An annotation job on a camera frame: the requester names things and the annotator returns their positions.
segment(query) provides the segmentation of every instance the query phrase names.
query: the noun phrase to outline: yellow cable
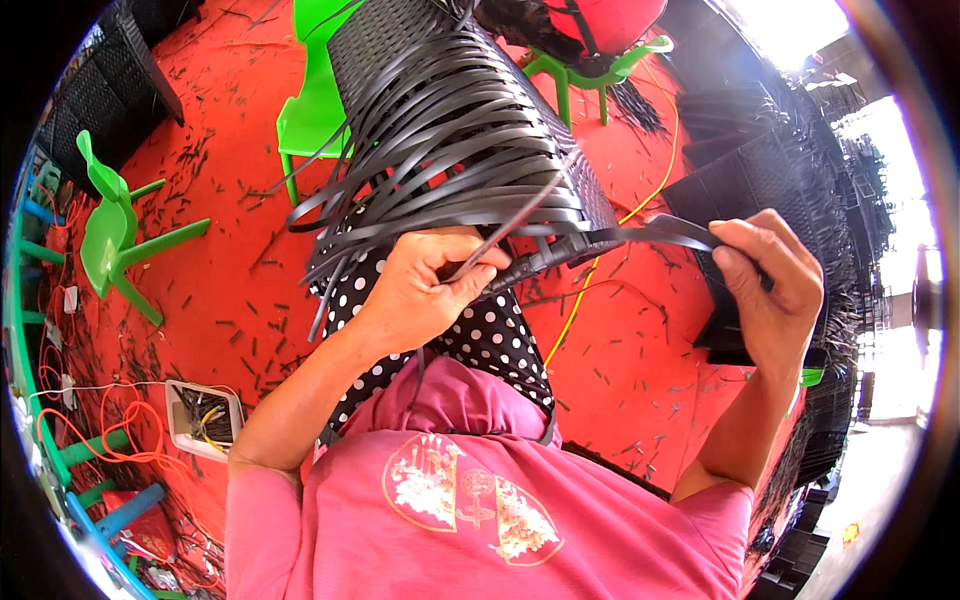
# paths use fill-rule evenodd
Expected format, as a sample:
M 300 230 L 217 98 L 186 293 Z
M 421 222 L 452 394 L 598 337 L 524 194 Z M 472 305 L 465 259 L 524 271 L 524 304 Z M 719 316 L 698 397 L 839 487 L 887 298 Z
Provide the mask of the yellow cable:
M 224 450 L 223 450 L 220 446 L 216 445 L 216 443 L 214 443 L 213 440 L 211 440 L 211 439 L 210 439 L 209 437 L 207 437 L 207 435 L 206 435 L 206 420 L 208 420 L 210 417 L 212 417 L 213 414 L 216 413 L 219 408 L 220 408 L 219 406 L 215 406 L 215 407 L 211 408 L 210 411 L 209 411 L 208 413 L 206 413 L 206 414 L 204 415 L 204 417 L 200 420 L 200 425 L 203 427 L 204 432 L 203 432 L 202 435 L 204 436 L 204 439 L 206 440 L 206 442 L 207 442 L 208 444 L 212 445 L 212 446 L 213 446 L 213 449 L 216 450 L 217 452 L 220 452 L 221 454 L 227 454 L 226 452 L 224 452 Z
M 640 64 L 642 64 L 643 68 L 647 70 L 647 73 L 654 80 L 654 83 L 657 84 L 657 87 L 659 87 L 660 91 L 663 92 L 663 96 L 666 97 L 667 102 L 670 103 L 670 107 L 673 108 L 673 116 L 675 119 L 675 125 L 673 130 L 673 144 L 672 144 L 672 148 L 670 149 L 670 165 L 666 169 L 666 175 L 663 176 L 663 181 L 660 182 L 660 185 L 657 186 L 657 189 L 654 190 L 652 194 L 647 196 L 646 200 L 640 203 L 640 205 L 637 208 L 634 208 L 633 210 L 630 211 L 630 214 L 620 219 L 617 222 L 619 225 L 623 225 L 624 223 L 629 221 L 631 217 L 636 215 L 644 206 L 647 205 L 647 203 L 653 200 L 654 197 L 660 193 L 660 191 L 666 185 L 666 181 L 670 179 L 670 173 L 673 172 L 673 163 L 677 157 L 677 136 L 680 134 L 680 112 L 677 110 L 677 105 L 673 102 L 673 98 L 671 98 L 670 94 L 668 94 L 667 91 L 663 89 L 663 86 L 660 85 L 660 82 L 657 80 L 657 76 L 654 75 L 653 71 L 650 70 L 650 67 L 647 66 L 646 62 L 641 60 Z M 599 263 L 600 263 L 600 257 L 597 256 L 596 258 L 593 259 L 593 263 L 590 264 L 591 271 L 587 275 L 587 278 L 584 280 L 584 286 L 580 288 L 580 293 L 577 294 L 576 301 L 573 302 L 573 310 L 570 311 L 570 316 L 567 317 L 566 323 L 564 324 L 564 328 L 561 329 L 560 336 L 557 337 L 557 341 L 554 343 L 553 347 L 550 349 L 550 353 L 546 355 L 545 359 L 543 359 L 544 366 L 550 364 L 550 360 L 553 358 L 553 355 L 557 352 L 557 349 L 560 347 L 560 343 L 564 340 L 564 336 L 566 335 L 566 332 L 570 329 L 570 324 L 573 323 L 573 318 L 576 316 L 577 309 L 580 307 L 580 299 L 584 296 L 584 292 L 586 292 L 587 287 L 590 285 L 590 280 L 593 279 L 593 274 L 596 273 L 597 264 Z

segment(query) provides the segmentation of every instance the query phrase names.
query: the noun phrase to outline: red floor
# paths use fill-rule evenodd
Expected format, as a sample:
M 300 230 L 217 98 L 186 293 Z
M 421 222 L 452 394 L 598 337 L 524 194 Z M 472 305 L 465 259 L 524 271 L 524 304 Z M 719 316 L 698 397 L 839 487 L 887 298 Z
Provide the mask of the red floor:
M 313 349 L 305 338 L 317 301 L 296 285 L 311 237 L 283 232 L 290 210 L 284 190 L 266 199 L 246 195 L 282 177 L 275 121 L 286 98 L 298 93 L 304 65 L 304 52 L 292 35 L 292 6 L 292 0 L 207 0 L 201 6 L 203 22 L 191 20 L 155 48 L 162 72 L 183 103 L 186 126 L 165 121 L 121 171 L 131 188 L 167 179 L 159 192 L 135 206 L 141 217 L 138 241 L 204 217 L 212 225 L 204 237 L 129 274 L 165 316 L 160 329 L 131 311 L 115 291 L 97 300 L 84 274 L 77 273 L 92 338 L 91 348 L 77 348 L 87 357 L 78 372 L 89 372 L 92 365 L 91 380 L 83 383 L 146 376 L 225 384 L 241 394 L 249 412 L 258 401 L 257 382 L 262 387 L 282 379 L 289 372 L 281 365 L 295 366 L 298 357 Z M 521 54 L 517 48 L 511 52 Z M 647 59 L 647 64 L 667 89 L 675 87 L 656 59 Z M 666 128 L 674 131 L 676 119 L 664 94 L 642 67 L 636 79 Z M 553 104 L 552 80 L 541 74 L 534 82 Z M 639 141 L 617 119 L 603 127 L 596 92 L 582 95 L 574 90 L 570 97 L 574 135 L 611 201 L 633 208 L 667 173 L 670 136 L 643 136 Z M 686 173 L 680 152 L 684 141 L 680 130 L 668 182 Z M 300 189 L 310 190 L 325 180 L 331 162 L 318 161 L 307 169 L 298 179 Z M 661 205 L 655 198 L 653 209 L 640 214 L 663 209 Z M 82 215 L 77 231 L 84 220 Z M 634 219 L 628 225 L 638 224 Z M 277 240 L 263 253 L 275 231 L 280 232 Z M 580 289 L 582 282 L 574 279 L 586 267 L 543 275 L 536 286 L 525 284 L 518 290 L 521 304 Z M 585 292 L 577 319 L 549 365 L 563 407 L 561 432 L 565 439 L 589 444 L 605 458 L 634 473 L 648 473 L 653 483 L 671 490 L 742 387 L 745 374 L 739 368 L 708 365 L 706 353 L 691 345 L 712 302 L 689 251 L 633 244 L 605 255 L 592 283 L 595 287 Z M 568 297 L 526 309 L 544 355 L 574 301 Z M 281 324 L 285 328 L 277 330 Z M 231 344 L 238 331 L 239 339 Z M 82 385 L 84 378 L 78 379 Z M 133 392 L 117 391 L 113 397 L 133 399 Z M 149 388 L 148 398 L 165 415 L 162 388 Z M 145 447 L 153 447 L 162 433 L 155 424 L 136 431 Z M 780 437 L 782 444 L 785 435 Z M 169 436 L 163 440 L 167 452 L 177 453 L 192 467 L 185 479 L 197 519 L 222 539 L 225 466 L 192 460 L 173 448 Z M 166 484 L 173 493 L 184 494 L 178 476 L 167 477 Z M 745 582 L 751 580 L 745 575 Z

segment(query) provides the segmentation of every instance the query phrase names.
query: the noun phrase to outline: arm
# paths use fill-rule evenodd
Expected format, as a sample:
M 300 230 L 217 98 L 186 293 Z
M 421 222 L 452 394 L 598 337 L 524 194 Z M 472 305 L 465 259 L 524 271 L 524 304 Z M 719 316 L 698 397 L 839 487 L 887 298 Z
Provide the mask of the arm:
M 438 228 L 397 240 L 362 311 L 323 342 L 253 411 L 228 456 L 229 476 L 269 468 L 298 483 L 299 468 L 337 402 L 380 358 L 419 348 L 453 324 L 510 258 L 494 248 L 461 279 L 437 269 L 481 246 L 475 228 Z M 403 306 L 403 319 L 396 307 Z
M 756 373 L 677 480 L 671 502 L 725 481 L 756 489 L 783 415 L 797 393 L 823 302 L 823 270 L 776 211 L 764 210 L 747 221 L 714 221 L 710 231 L 727 244 L 713 251 L 713 257 L 736 299 Z M 747 256 L 773 279 L 770 293 L 760 287 Z

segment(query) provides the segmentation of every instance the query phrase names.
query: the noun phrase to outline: white container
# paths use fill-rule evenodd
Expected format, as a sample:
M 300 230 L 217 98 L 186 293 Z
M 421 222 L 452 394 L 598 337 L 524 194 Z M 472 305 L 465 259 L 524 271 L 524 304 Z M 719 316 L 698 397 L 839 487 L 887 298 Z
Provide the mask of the white container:
M 218 452 L 206 441 L 193 439 L 193 436 L 190 434 L 190 415 L 186 407 L 183 406 L 183 401 L 177 396 L 177 392 L 174 391 L 174 386 L 226 398 L 227 406 L 230 410 L 230 429 L 233 431 L 234 440 L 237 439 L 237 434 L 240 433 L 240 429 L 243 427 L 243 412 L 240 410 L 240 398 L 214 388 L 177 381 L 176 379 L 167 379 L 163 386 L 167 395 L 167 426 L 170 428 L 170 439 L 173 440 L 174 446 L 191 454 L 225 463 L 227 461 L 227 454 Z

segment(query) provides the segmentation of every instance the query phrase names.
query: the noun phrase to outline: white wire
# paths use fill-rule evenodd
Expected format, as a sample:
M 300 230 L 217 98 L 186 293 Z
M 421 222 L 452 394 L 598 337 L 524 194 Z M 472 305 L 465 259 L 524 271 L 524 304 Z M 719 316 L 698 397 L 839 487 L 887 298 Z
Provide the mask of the white wire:
M 193 381 L 184 381 L 183 383 L 189 383 L 190 385 L 199 386 L 199 387 L 201 387 L 201 388 L 221 388 L 221 389 L 229 390 L 230 393 L 233 394 L 234 396 L 236 396 L 238 399 L 239 399 L 239 397 L 240 397 L 240 395 L 237 394 L 236 391 L 233 390 L 233 388 L 231 388 L 229 385 L 207 385 L 207 386 L 205 386 L 205 385 L 203 385 L 203 384 L 201 384 L 201 383 L 194 383 Z M 43 390 L 43 391 L 41 391 L 41 392 L 34 392 L 34 393 L 30 394 L 29 396 L 27 396 L 26 399 L 29 400 L 29 399 L 33 398 L 34 396 L 42 396 L 42 395 L 44 395 L 44 394 L 61 394 L 61 393 L 63 393 L 63 392 L 69 392 L 69 391 L 71 391 L 71 390 L 105 390 L 106 388 L 133 388 L 133 387 L 136 387 L 136 386 L 138 386 L 138 385 L 166 385 L 166 384 L 167 384 L 166 381 L 134 381 L 133 383 L 119 383 L 119 382 L 114 382 L 114 383 L 108 383 L 107 385 L 70 386 L 70 387 L 68 387 L 68 388 L 63 388 L 62 390 Z

